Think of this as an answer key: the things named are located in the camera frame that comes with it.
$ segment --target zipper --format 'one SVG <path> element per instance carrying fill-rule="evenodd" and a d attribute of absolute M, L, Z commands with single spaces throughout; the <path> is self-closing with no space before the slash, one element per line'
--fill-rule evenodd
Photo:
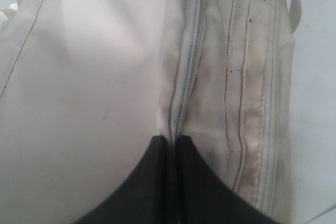
<path fill-rule="evenodd" d="M 277 168 L 277 135 L 278 135 L 278 91 L 279 91 L 279 71 L 278 71 L 278 29 L 280 15 L 280 0 L 276 0 L 275 17 L 274 17 L 274 35 L 271 50 L 271 72 L 268 88 L 270 96 L 266 102 L 265 122 L 268 123 L 268 128 L 265 130 L 265 138 L 262 149 L 262 159 L 260 167 L 260 185 L 257 196 L 257 207 L 262 209 L 266 214 L 271 214 L 274 201 L 275 186 L 276 186 L 276 168 Z"/>
<path fill-rule="evenodd" d="M 173 125 L 171 125 L 171 139 L 176 139 L 182 134 L 183 124 L 185 121 L 185 116 L 188 108 L 188 102 L 192 94 L 194 83 L 196 80 L 198 64 L 202 53 L 202 46 L 205 35 L 205 11 L 206 11 L 206 0 L 196 0 L 196 12 L 195 12 L 195 23 L 192 31 L 192 41 L 190 44 L 190 54 L 188 55 L 187 66 L 181 66 L 181 69 L 186 69 L 186 73 L 182 76 L 182 92 L 178 94 L 179 97 L 175 97 L 179 103 L 173 105 L 177 107 L 177 110 L 172 110 L 171 117 L 173 120 Z"/>

